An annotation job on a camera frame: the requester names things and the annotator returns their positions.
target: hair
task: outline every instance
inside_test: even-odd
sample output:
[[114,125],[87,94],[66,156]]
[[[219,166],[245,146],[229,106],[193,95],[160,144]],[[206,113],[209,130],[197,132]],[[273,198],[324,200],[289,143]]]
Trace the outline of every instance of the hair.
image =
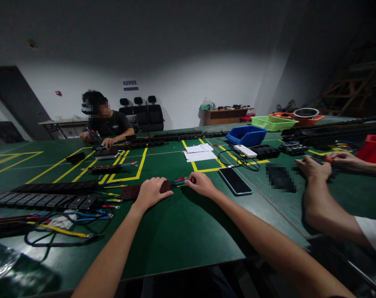
[[81,96],[81,99],[84,103],[89,100],[90,104],[93,106],[108,104],[108,99],[103,96],[101,92],[95,90],[88,90]]

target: man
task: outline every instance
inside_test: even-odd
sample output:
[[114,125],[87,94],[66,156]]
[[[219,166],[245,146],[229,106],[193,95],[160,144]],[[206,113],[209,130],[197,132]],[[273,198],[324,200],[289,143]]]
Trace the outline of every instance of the man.
[[[166,178],[156,177],[146,180],[141,185],[137,200],[131,205],[130,211],[119,228],[91,264],[72,298],[112,298],[115,296],[142,217],[146,212],[151,212],[149,209],[159,201],[174,194],[171,190],[160,193],[164,181]],[[236,224],[253,248],[289,280],[302,297],[354,297],[305,250],[277,229],[229,199],[215,188],[205,174],[191,173],[188,180],[185,180],[185,185],[214,201]],[[186,247],[181,247],[181,253],[185,249]]]
[[[335,165],[353,171],[376,174],[376,164],[365,162],[348,152],[334,152]],[[330,194],[326,181],[331,174],[330,163],[318,164],[310,156],[295,160],[308,178],[304,194],[305,220],[322,233],[376,251],[376,220],[347,213]]]
[[[87,122],[89,130],[98,131],[100,136],[116,135],[113,138],[105,138],[102,146],[110,148],[114,143],[124,141],[126,136],[134,135],[134,129],[126,115],[111,110],[108,99],[98,91],[88,90],[82,96],[86,104],[86,113],[91,116]],[[89,132],[83,131],[79,137],[86,142],[93,142]]]

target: hand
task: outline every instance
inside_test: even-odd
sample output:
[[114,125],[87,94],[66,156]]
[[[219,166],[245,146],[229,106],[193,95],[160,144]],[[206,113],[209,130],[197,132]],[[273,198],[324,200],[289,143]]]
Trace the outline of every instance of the hand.
[[105,148],[111,148],[115,143],[116,141],[114,138],[106,138],[102,141],[101,146],[104,146]]
[[185,180],[185,185],[210,199],[218,193],[218,189],[215,188],[210,178],[206,174],[199,172],[192,172],[189,178]]
[[367,164],[349,152],[333,152],[327,154],[327,157],[333,159],[333,164],[355,171],[364,170]]
[[150,207],[156,205],[161,200],[172,196],[174,193],[169,190],[164,193],[160,193],[160,188],[166,178],[153,177],[150,180],[145,180],[139,190],[138,198],[133,204],[137,207],[142,214],[145,213]]
[[295,161],[307,178],[318,177],[327,180],[331,175],[330,163],[318,164],[309,155],[304,155],[303,160],[296,159]]

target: black phone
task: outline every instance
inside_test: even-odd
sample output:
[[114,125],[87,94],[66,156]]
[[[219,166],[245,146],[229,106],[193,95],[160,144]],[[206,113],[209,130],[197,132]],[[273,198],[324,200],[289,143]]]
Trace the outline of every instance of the black phone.
[[253,193],[253,190],[243,181],[233,168],[222,168],[218,170],[218,173],[235,196],[249,195]]

